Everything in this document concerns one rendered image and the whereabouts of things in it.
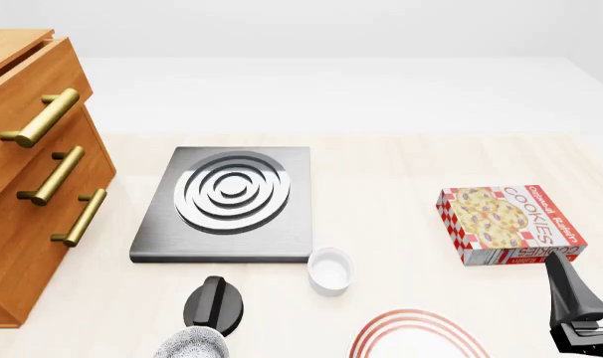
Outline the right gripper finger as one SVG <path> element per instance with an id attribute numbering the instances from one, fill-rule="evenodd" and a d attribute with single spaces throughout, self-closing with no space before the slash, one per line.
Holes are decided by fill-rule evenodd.
<path id="1" fill-rule="evenodd" d="M 549 327 L 603 319 L 603 301 L 583 282 L 566 255 L 554 251 L 544 261 L 549 279 Z"/>

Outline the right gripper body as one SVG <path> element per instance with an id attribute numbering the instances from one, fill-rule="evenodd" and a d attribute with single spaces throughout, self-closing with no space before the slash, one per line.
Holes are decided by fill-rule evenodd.
<path id="1" fill-rule="evenodd" d="M 563 354 L 603 354 L 603 330 L 577 330 L 563 323 L 550 330 L 556 348 Z"/>

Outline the white plate with red rings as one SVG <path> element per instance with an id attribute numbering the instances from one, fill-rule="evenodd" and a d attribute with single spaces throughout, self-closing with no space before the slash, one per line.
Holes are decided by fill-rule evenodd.
<path id="1" fill-rule="evenodd" d="M 423 309 L 393 309 L 368 321 L 346 358 L 491 358 L 467 330 Z"/>

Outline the small white bowl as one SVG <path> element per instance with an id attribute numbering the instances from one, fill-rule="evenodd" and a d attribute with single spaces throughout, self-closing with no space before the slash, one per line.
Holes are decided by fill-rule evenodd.
<path id="1" fill-rule="evenodd" d="M 336 247 L 314 250 L 307 261 L 311 288 L 324 297 L 344 294 L 354 281 L 354 263 L 350 256 Z"/>

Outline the grey patterned bowl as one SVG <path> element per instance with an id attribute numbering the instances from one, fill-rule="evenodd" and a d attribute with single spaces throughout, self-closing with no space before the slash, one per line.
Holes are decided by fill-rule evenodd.
<path id="1" fill-rule="evenodd" d="M 217 330 L 191 326 L 166 339 L 153 358 L 230 358 L 230 351 Z"/>

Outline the flat stove plate with rings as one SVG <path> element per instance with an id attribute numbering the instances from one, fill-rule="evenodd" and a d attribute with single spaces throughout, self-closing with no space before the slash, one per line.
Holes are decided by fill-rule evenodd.
<path id="1" fill-rule="evenodd" d="M 178 147 L 129 250 L 135 263 L 306 263 L 310 150 Z"/>

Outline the wooden cabinet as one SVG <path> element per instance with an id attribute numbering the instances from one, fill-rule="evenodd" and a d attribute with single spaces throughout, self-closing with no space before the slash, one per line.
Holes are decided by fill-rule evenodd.
<path id="1" fill-rule="evenodd" d="M 0 77 L 56 38 L 50 29 L 0 29 Z M 19 327 L 70 247 L 50 241 L 66 234 L 85 205 L 78 196 L 107 189 L 116 173 L 85 101 L 63 130 L 0 193 L 0 328 Z M 19 191 L 36 191 L 58 165 L 53 152 L 81 146 L 85 155 L 46 206 L 19 200 Z"/>

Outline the red white cookie box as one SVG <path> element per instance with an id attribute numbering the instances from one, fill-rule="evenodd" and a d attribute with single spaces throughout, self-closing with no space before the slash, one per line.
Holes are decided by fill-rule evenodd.
<path id="1" fill-rule="evenodd" d="M 436 208 L 466 267 L 571 262 L 588 246 L 538 185 L 441 190 Z"/>

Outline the round black stove knob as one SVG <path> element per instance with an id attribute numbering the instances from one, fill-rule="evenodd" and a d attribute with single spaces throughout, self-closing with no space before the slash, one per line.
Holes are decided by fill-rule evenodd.
<path id="1" fill-rule="evenodd" d="M 240 291 L 221 276 L 208 276 L 187 298 L 183 321 L 187 327 L 209 327 L 227 337 L 244 315 Z"/>

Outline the wooden drawer pulled open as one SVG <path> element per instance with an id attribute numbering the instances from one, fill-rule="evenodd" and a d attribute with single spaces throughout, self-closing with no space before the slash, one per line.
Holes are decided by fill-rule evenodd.
<path id="1" fill-rule="evenodd" d="M 73 89 L 80 95 L 73 113 L 93 91 L 69 39 L 51 41 L 8 73 L 0 77 L 0 132 L 19 131 L 46 107 L 45 94 Z M 55 139 L 68 123 L 65 116 L 32 148 L 0 139 L 0 193 L 25 166 Z"/>

